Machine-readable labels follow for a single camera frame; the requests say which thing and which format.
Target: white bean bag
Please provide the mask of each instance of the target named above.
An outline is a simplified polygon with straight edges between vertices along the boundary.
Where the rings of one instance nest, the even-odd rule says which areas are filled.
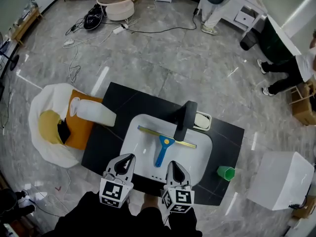
[[[33,99],[29,113],[29,127],[34,147],[46,161],[64,168],[78,164],[83,151],[44,140],[38,129],[38,120],[42,112],[47,110],[53,110],[64,120],[73,89],[77,90],[67,83],[46,86]]]

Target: black faucet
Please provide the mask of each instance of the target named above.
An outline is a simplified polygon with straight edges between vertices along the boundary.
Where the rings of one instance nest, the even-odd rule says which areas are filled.
[[[196,119],[198,104],[188,101],[174,113],[177,129],[173,138],[176,141],[183,141],[186,136],[187,129],[193,128]]]

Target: marble floor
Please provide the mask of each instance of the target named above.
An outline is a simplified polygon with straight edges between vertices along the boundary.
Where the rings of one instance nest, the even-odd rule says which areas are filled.
[[[15,190],[27,189],[46,211],[65,215],[87,191],[97,192],[100,176],[77,165],[68,170],[52,165],[40,156],[31,142],[28,113],[32,99],[48,84],[70,83],[68,67],[76,50],[63,49],[66,39],[98,44],[116,27],[101,25],[95,31],[65,32],[93,7],[95,0],[59,0],[25,38],[18,50],[20,61],[5,76],[5,94],[0,103],[2,123],[9,119],[0,135],[0,170]],[[138,0],[133,30],[159,31],[170,27],[193,27],[197,3]],[[245,129],[236,167],[219,207],[195,205],[197,228],[212,237],[278,237],[286,228],[291,210],[269,211],[245,197],[265,151],[298,151],[314,161],[314,126],[301,125],[292,115],[288,97],[282,93],[267,97],[260,88],[283,75],[262,75],[256,59],[262,58],[258,46],[243,51],[241,33],[220,22],[219,34],[197,29],[176,29],[160,34],[124,31],[112,34],[99,47],[79,45],[73,66],[80,65],[76,87],[90,94],[103,68],[110,69],[95,96],[103,97],[111,81],[160,98],[184,104],[198,103],[198,110]],[[142,194],[133,191],[130,210],[140,211]],[[30,219],[43,232],[54,228],[58,217],[37,210]]]

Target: white sink basin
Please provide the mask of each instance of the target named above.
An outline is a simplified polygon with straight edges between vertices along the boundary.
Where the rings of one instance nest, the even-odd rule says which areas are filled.
[[[155,167],[161,150],[159,136],[140,131],[139,125],[169,137],[173,137],[177,127],[175,124],[146,114],[133,118],[120,155],[134,154],[136,156],[135,174],[166,183],[168,164],[175,160],[189,172],[192,186],[199,183],[213,147],[212,141],[207,135],[188,129],[184,141],[197,145],[197,148],[174,143],[167,149],[161,167]]]

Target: bar of soap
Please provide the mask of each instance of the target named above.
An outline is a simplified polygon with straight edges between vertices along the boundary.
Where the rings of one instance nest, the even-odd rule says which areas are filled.
[[[207,129],[209,126],[210,120],[206,116],[204,116],[200,113],[197,113],[194,123],[198,127],[201,127],[203,129]]]

